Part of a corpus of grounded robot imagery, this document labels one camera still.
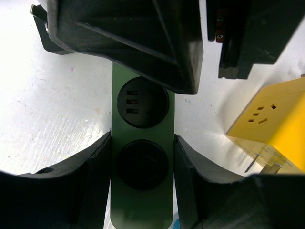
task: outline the outlet hole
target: outlet hole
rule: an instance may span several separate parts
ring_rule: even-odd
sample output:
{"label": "outlet hole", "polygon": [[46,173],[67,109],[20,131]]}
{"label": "outlet hole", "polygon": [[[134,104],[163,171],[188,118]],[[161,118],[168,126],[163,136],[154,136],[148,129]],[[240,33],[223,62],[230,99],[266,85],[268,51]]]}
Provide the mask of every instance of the outlet hole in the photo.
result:
{"label": "outlet hole", "polygon": [[139,95],[139,91],[126,91],[126,95]]}
{"label": "outlet hole", "polygon": [[126,104],[138,105],[139,100],[137,100],[137,99],[126,99]]}
{"label": "outlet hole", "polygon": [[258,123],[261,124],[261,123],[266,122],[267,120],[268,120],[268,118],[265,118],[265,119],[263,119],[262,121],[259,121]]}
{"label": "outlet hole", "polygon": [[139,113],[139,109],[126,109],[126,113],[127,114],[138,114]]}

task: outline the white table surface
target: white table surface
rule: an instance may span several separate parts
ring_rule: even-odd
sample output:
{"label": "white table surface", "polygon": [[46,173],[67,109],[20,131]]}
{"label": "white table surface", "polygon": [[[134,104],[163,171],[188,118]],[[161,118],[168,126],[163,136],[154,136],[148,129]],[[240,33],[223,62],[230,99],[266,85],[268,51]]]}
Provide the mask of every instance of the white table surface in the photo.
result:
{"label": "white table surface", "polygon": [[[31,4],[38,3],[0,1],[0,170],[13,174],[58,163],[111,129],[112,63],[46,52]],[[205,1],[200,5],[200,89],[197,95],[176,95],[175,132],[210,160],[247,176],[262,168],[255,164],[245,174],[252,159],[225,133],[262,86],[305,73],[305,21],[275,65],[255,65],[248,80],[218,79],[221,45],[207,41]],[[105,228],[113,228],[109,214]]]}

